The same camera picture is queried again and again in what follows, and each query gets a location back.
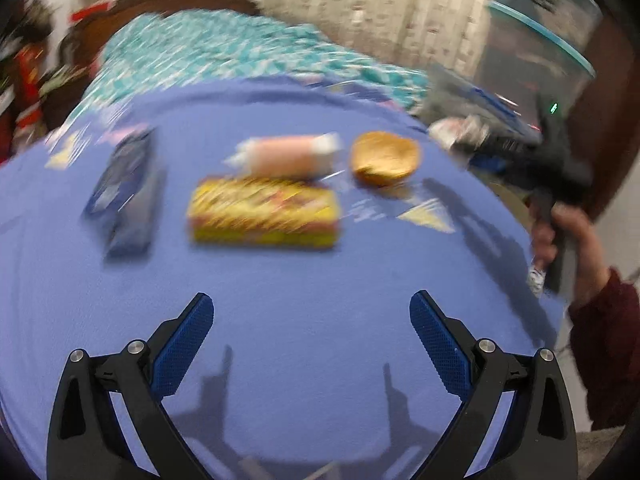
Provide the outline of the dark red sleeve forearm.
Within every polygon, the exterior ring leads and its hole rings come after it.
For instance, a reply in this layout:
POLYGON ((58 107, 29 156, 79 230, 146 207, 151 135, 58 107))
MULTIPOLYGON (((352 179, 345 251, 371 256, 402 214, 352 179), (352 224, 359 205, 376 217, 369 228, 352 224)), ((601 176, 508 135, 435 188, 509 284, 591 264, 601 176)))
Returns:
POLYGON ((593 430, 626 425, 639 404, 639 296, 615 269, 589 302, 568 309, 570 348, 593 430))

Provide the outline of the person's right hand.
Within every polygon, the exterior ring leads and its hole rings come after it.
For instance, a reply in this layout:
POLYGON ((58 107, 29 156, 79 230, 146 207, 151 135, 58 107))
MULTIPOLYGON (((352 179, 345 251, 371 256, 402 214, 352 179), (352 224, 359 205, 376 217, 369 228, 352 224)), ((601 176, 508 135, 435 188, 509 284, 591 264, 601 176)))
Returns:
POLYGON ((611 277, 596 228, 585 211, 561 202, 556 202, 551 208, 552 221, 544 220, 540 208, 534 203, 529 204, 528 211, 533 219, 530 237, 534 268, 545 271, 555 262, 560 252, 556 239, 562 231, 570 238, 575 253, 572 307, 579 309, 585 306, 602 292, 611 277))

